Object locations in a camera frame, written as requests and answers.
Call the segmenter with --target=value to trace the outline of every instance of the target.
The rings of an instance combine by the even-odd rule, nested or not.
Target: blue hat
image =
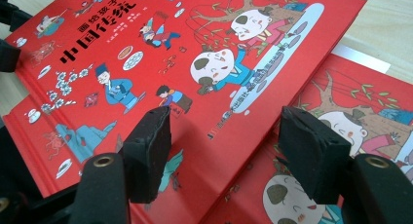
[[[105,71],[108,71],[105,63],[102,63],[100,66],[98,66],[98,67],[94,70],[94,72],[95,72],[95,74],[96,74],[96,77],[98,77],[101,73],[103,73],[103,72],[105,72]]]

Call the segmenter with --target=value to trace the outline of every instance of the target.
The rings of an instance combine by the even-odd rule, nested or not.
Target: tree illustration
[[[285,4],[297,3],[298,0],[228,0],[206,6],[198,6],[191,10],[187,24],[194,30],[194,37],[204,48],[211,51],[229,48],[237,44],[238,39],[230,33],[231,22],[240,14],[252,9],[264,9],[271,7],[272,22],[280,19],[292,19],[292,24],[280,28],[288,31],[303,12],[292,11],[283,8]],[[254,46],[254,49],[262,51],[266,44]]]
[[[406,142],[408,136],[413,130],[412,126],[404,125],[392,119],[385,118],[374,111],[375,109],[392,108],[399,109],[397,100],[390,97],[389,92],[377,92],[376,87],[369,84],[360,84],[358,87],[349,87],[344,84],[336,83],[330,73],[326,72],[325,85],[312,80],[312,84],[319,91],[320,105],[310,107],[311,103],[302,103],[301,95],[296,102],[296,107],[304,109],[316,117],[330,111],[342,111],[352,114],[354,110],[358,110],[364,115],[359,118],[363,127],[368,131],[368,136],[364,139],[368,140],[378,135],[393,133],[397,136],[394,145],[386,146],[378,149],[381,153],[395,158],[400,148]],[[333,91],[343,93],[352,98],[356,98],[363,104],[344,107],[334,101]]]

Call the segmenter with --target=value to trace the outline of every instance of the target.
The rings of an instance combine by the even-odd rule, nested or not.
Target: book
[[[369,153],[388,158],[412,182],[413,110],[409,90],[413,86],[384,74],[389,67],[339,45],[291,105],[313,114],[351,142],[352,157]],[[295,223],[343,223],[342,200],[337,205],[316,204],[279,161],[283,154],[278,145],[278,126],[206,223],[280,223],[287,219]]]
[[[49,196],[169,105],[160,194],[132,215],[199,222],[364,3],[56,0],[7,38],[21,48],[16,74],[29,96],[4,120]]]

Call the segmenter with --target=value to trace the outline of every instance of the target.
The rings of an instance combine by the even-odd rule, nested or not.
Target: wooden table
[[[31,15],[53,1],[9,0]],[[368,0],[340,43],[390,63],[388,75],[413,84],[412,2]],[[9,34],[9,26],[0,25],[0,38]],[[0,73],[0,116],[8,114],[25,96],[27,90],[15,74]]]

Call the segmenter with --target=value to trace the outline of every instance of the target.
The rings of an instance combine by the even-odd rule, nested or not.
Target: red book cover
[[[160,194],[132,214],[199,222],[364,3],[56,0],[7,38],[29,96],[4,120],[49,196],[148,110],[171,106]]]
[[[388,158],[413,181],[412,89],[330,55],[293,106],[351,142],[352,157],[369,153]],[[206,223],[343,223],[340,207],[310,200],[277,156],[283,158],[276,126]]]

